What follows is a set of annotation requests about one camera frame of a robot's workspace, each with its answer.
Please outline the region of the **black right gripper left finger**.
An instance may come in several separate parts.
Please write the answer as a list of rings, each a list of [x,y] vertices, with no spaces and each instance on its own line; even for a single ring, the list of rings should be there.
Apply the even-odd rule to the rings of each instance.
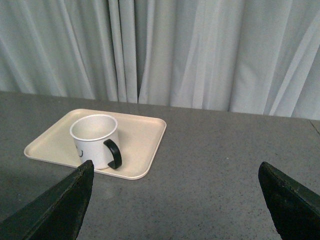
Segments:
[[[0,223],[2,240],[75,240],[93,187],[91,160]]]

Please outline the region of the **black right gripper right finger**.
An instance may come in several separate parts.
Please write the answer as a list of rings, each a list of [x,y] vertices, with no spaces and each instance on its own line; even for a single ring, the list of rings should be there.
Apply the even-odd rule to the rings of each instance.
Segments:
[[[258,180],[277,233],[283,240],[320,238],[320,196],[268,162]]]

